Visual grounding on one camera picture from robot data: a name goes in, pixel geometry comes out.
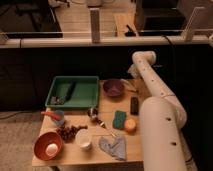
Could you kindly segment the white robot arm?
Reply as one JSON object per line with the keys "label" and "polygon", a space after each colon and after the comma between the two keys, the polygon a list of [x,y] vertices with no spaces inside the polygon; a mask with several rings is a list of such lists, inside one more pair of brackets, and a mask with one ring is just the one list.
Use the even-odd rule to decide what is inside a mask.
{"label": "white robot arm", "polygon": [[154,51],[137,51],[128,72],[141,77],[151,96],[139,109],[144,171],[187,171],[180,129],[187,114],[176,95],[153,70]]}

